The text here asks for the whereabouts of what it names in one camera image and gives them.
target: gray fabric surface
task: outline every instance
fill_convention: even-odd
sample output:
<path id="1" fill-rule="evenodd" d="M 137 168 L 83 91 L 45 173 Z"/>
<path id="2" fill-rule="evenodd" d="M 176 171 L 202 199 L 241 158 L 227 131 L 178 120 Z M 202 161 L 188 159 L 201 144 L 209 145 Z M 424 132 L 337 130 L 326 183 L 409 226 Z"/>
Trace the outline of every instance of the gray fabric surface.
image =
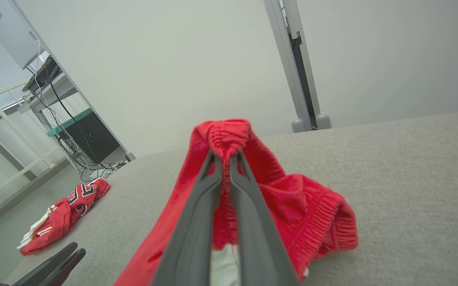
<path id="1" fill-rule="evenodd" d="M 263 141 L 288 173 L 328 185 L 357 216 L 360 246 L 312 262 L 304 285 L 458 285 L 458 113 Z M 124 166 L 71 233 L 26 258 L 7 283 L 76 241 L 87 255 L 64 285 L 113 284 L 158 219 L 185 154 Z"/>

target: white railing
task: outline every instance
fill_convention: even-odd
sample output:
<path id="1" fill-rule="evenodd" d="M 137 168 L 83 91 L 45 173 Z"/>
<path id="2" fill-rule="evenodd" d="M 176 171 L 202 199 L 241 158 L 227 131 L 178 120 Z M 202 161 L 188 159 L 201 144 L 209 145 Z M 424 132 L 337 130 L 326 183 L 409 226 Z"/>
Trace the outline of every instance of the white railing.
<path id="1" fill-rule="evenodd" d="M 13 96 L 13 98 L 15 99 L 15 101 L 19 104 L 19 105 L 22 105 L 22 103 L 10 92 L 11 89 L 14 89 L 15 87 L 18 87 L 18 86 L 21 86 L 21 85 L 24 85 L 28 82 L 28 80 L 22 80 L 22 81 L 19 81 L 17 83 L 14 83 L 12 85 L 8 85 L 7 87 L 3 88 L 3 89 L 0 89 L 0 94 L 4 93 L 4 92 L 9 92 L 11 94 L 11 96 Z M 15 181 L 17 178 L 19 178 L 20 176 L 22 176 L 24 173 L 28 172 L 31 168 L 33 168 L 34 166 L 38 165 L 39 163 L 41 163 L 42 161 L 45 162 L 47 165 L 49 165 L 49 168 L 52 168 L 55 166 L 55 164 L 53 164 L 51 162 L 51 160 L 49 160 L 49 156 L 52 155 L 54 152 L 56 152 L 57 150 L 59 150 L 59 148 L 56 146 L 54 147 L 52 150 L 50 150 L 49 152 L 47 152 L 46 154 L 43 154 L 41 155 L 40 152 L 38 152 L 38 150 L 31 144 L 31 140 L 29 138 L 26 139 L 26 136 L 24 135 L 25 133 L 20 129 L 20 127 L 15 124 L 15 122 L 13 122 L 9 116 L 7 114 L 5 114 L 5 112 L 0 108 L 0 116 L 8 123 L 8 125 L 13 129 L 15 130 L 15 132 L 19 135 L 20 138 L 22 138 L 22 140 L 40 157 L 38 160 L 34 161 L 33 163 L 29 164 L 28 166 L 25 166 L 24 167 L 24 164 L 22 164 L 22 162 L 10 151 L 10 149 L 5 146 L 2 141 L 0 141 L 0 144 L 1 146 L 3 146 L 3 148 L 6 149 L 6 151 L 16 160 L 19 162 L 19 164 L 21 164 L 23 166 L 24 169 L 20 170 L 18 173 L 16 173 L 14 176 L 12 176 L 11 178 L 7 179 L 7 181 L 5 181 L 4 183 L 0 184 L 0 190 L 2 190 L 3 188 L 5 188 L 6 186 L 8 186 L 10 183 L 12 183 L 13 181 Z"/>

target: white trim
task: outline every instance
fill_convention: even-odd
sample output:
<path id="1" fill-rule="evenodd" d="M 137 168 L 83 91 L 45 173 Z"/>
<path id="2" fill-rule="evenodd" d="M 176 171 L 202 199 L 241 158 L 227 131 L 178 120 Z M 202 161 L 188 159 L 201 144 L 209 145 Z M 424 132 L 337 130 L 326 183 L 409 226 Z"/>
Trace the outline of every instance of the white trim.
<path id="1" fill-rule="evenodd" d="M 50 150 L 49 152 L 47 152 L 43 157 L 49 157 L 51 154 L 53 154 L 54 152 L 56 152 L 57 150 L 59 150 L 58 147 L 54 147 L 54 149 Z M 42 158 L 36 160 L 35 162 L 31 163 L 29 166 L 27 166 L 26 168 L 20 170 L 18 173 L 16 173 L 15 175 L 13 175 L 13 177 L 9 178 L 8 180 L 6 180 L 4 183 L 2 183 L 0 185 L 0 190 L 2 190 L 4 187 L 6 187 L 7 185 L 9 185 L 11 182 L 15 181 L 18 177 L 22 176 L 25 172 L 29 171 L 31 168 L 33 168 L 34 166 L 38 165 L 38 163 L 44 161 Z"/>
<path id="2" fill-rule="evenodd" d="M 40 226 L 42 226 L 42 224 L 49 218 L 50 214 L 56 210 L 56 205 L 52 205 L 50 208 L 47 209 L 47 212 L 45 212 L 45 214 L 35 223 L 33 223 L 33 225 L 29 228 L 29 232 L 27 232 L 23 237 L 22 237 L 22 240 L 20 241 L 20 245 L 17 246 L 17 249 L 18 250 L 21 250 L 24 246 L 26 246 L 29 242 L 31 242 L 31 240 L 33 240 L 33 232 L 35 232 L 35 230 L 38 230 L 38 228 Z"/>
<path id="3" fill-rule="evenodd" d="M 5 110 L 8 110 L 8 109 L 11 109 L 11 108 L 14 107 L 15 105 L 22 105 L 23 102 L 24 102 L 24 100 L 21 100 L 20 102 L 14 103 L 14 104 L 12 104 L 12 105 L 10 105 L 10 106 L 8 106 L 8 107 L 2 109 L 2 110 L 5 111 Z"/>
<path id="4" fill-rule="evenodd" d="M 42 236 L 46 234 L 47 232 L 49 232 L 51 229 L 52 229 L 52 226 L 49 226 L 48 228 L 44 228 L 43 230 L 40 230 L 39 232 L 37 232 L 37 235 Z"/>
<path id="5" fill-rule="evenodd" d="M 20 102 L 20 100 L 18 100 L 15 95 L 13 94 L 13 92 L 11 90 L 8 90 L 8 93 L 13 97 L 13 99 L 17 102 L 18 105 L 22 105 L 22 103 Z"/>
<path id="6" fill-rule="evenodd" d="M 2 89 L 0 89 L 0 94 L 2 94 L 3 92 L 7 92 L 11 89 L 14 89 L 15 87 L 20 87 L 21 85 L 25 85 L 28 81 L 29 81 L 28 79 L 24 79 L 16 83 L 13 83 L 12 85 L 8 85 L 7 87 L 3 87 Z"/>
<path id="7" fill-rule="evenodd" d="M 92 183 L 95 183 L 95 182 L 98 181 L 98 180 L 103 180 L 103 178 L 96 178 L 96 179 L 94 179 L 91 183 L 87 184 L 87 186 L 88 186 L 88 187 L 91 186 Z"/>

